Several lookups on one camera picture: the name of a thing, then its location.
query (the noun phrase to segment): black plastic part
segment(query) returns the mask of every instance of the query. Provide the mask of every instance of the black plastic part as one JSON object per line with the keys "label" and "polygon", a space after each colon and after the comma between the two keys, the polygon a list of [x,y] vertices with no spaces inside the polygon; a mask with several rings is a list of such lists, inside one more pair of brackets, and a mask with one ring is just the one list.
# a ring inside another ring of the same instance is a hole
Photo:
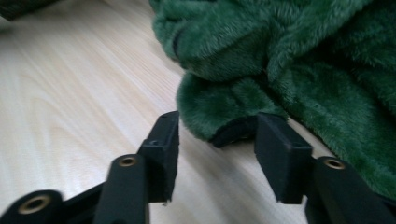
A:
{"label": "black plastic part", "polygon": [[0,0],[0,15],[8,21],[39,10],[59,0]]}
{"label": "black plastic part", "polygon": [[92,223],[103,185],[97,185],[64,202],[67,224]]}
{"label": "black plastic part", "polygon": [[103,186],[93,224],[149,223],[146,161],[140,155],[115,159]]}
{"label": "black plastic part", "polygon": [[257,131],[256,116],[235,119],[219,128],[209,142],[217,148],[225,147],[240,139],[253,137]]}
{"label": "black plastic part", "polygon": [[315,163],[313,177],[332,223],[396,223],[388,208],[346,162],[321,157]]}
{"label": "black plastic part", "polygon": [[62,195],[55,190],[40,190],[19,198],[0,218],[1,224],[64,223]]}
{"label": "black plastic part", "polygon": [[148,199],[151,203],[165,203],[172,199],[178,145],[178,112],[163,114],[137,152],[148,164]]}
{"label": "black plastic part", "polygon": [[279,116],[260,113],[254,151],[278,201],[300,204],[312,147]]}

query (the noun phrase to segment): green plush cloth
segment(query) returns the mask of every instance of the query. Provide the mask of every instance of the green plush cloth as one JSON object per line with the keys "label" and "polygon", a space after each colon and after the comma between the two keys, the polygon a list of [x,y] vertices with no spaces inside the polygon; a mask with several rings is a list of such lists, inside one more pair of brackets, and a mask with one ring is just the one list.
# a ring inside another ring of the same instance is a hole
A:
{"label": "green plush cloth", "polygon": [[195,136],[258,112],[292,117],[396,199],[396,1],[150,3],[186,71],[177,106]]}

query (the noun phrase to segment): wood grain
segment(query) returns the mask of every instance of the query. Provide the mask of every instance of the wood grain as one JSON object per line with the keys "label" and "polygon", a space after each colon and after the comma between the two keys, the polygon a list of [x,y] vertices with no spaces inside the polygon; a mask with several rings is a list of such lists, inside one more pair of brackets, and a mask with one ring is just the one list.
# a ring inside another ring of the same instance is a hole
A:
{"label": "wood grain", "polygon": [[[151,31],[144,0],[63,1],[0,21],[0,212],[22,195],[68,199],[103,182],[112,160],[135,153],[156,118],[176,110],[183,74]],[[302,126],[317,155],[324,146]],[[252,144],[213,148],[181,126],[174,199],[151,223],[305,223],[276,203]]]}

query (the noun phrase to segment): wooden table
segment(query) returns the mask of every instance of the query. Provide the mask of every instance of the wooden table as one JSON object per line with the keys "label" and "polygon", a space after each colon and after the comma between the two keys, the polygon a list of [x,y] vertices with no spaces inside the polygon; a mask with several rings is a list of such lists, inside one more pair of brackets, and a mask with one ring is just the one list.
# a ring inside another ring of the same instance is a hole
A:
{"label": "wooden table", "polygon": [[[164,55],[145,0],[65,0],[0,21],[0,212],[38,189],[68,199],[136,153],[156,118],[176,110],[183,71]],[[292,127],[324,146],[297,123]],[[276,203],[251,143],[224,149],[180,126],[173,201],[151,223],[305,223]]]}

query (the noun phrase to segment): screw hole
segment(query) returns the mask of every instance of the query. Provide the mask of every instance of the screw hole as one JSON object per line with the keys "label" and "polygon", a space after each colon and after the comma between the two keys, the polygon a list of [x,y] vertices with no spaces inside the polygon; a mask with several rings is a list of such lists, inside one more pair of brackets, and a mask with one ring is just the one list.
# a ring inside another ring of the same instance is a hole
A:
{"label": "screw hole", "polygon": [[324,163],[330,168],[336,170],[344,170],[346,168],[346,166],[343,163],[337,160],[327,159],[326,161],[324,161]]}
{"label": "screw hole", "polygon": [[39,195],[23,203],[18,212],[23,215],[32,214],[45,208],[50,203],[50,196]]}
{"label": "screw hole", "polygon": [[120,160],[119,165],[123,167],[133,166],[137,163],[137,160],[134,157],[126,157]]}

